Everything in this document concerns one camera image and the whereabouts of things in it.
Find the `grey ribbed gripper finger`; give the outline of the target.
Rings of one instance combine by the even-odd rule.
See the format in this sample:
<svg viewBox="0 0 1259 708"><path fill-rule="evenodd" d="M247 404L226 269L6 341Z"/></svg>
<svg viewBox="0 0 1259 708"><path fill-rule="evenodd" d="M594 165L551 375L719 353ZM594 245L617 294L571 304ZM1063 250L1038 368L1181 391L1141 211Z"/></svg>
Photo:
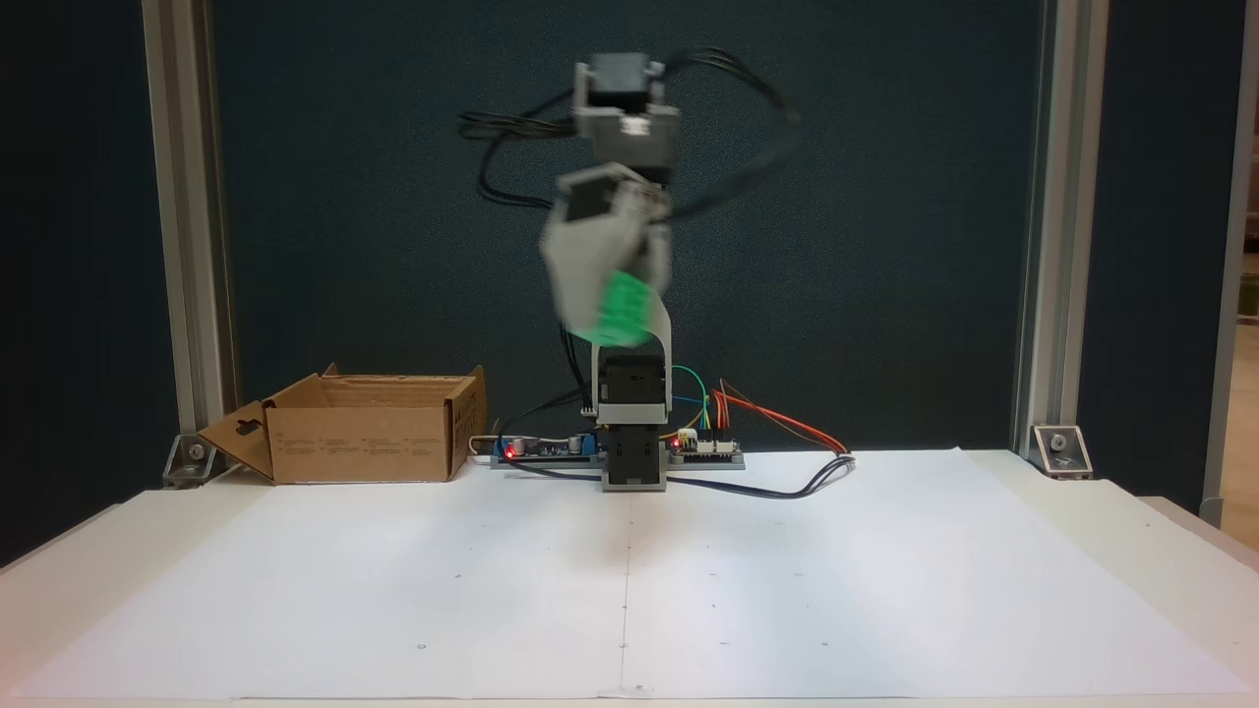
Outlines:
<svg viewBox="0 0 1259 708"><path fill-rule="evenodd" d="M612 273L630 263L633 220L611 213L567 220L565 210L551 210L539 247L567 331L601 348L624 346L624 335L604 325L601 312Z"/></svg>
<svg viewBox="0 0 1259 708"><path fill-rule="evenodd" d="M641 278L658 296L667 291L674 278L674 228L669 219L645 226L635 251L635 278Z"/></svg>

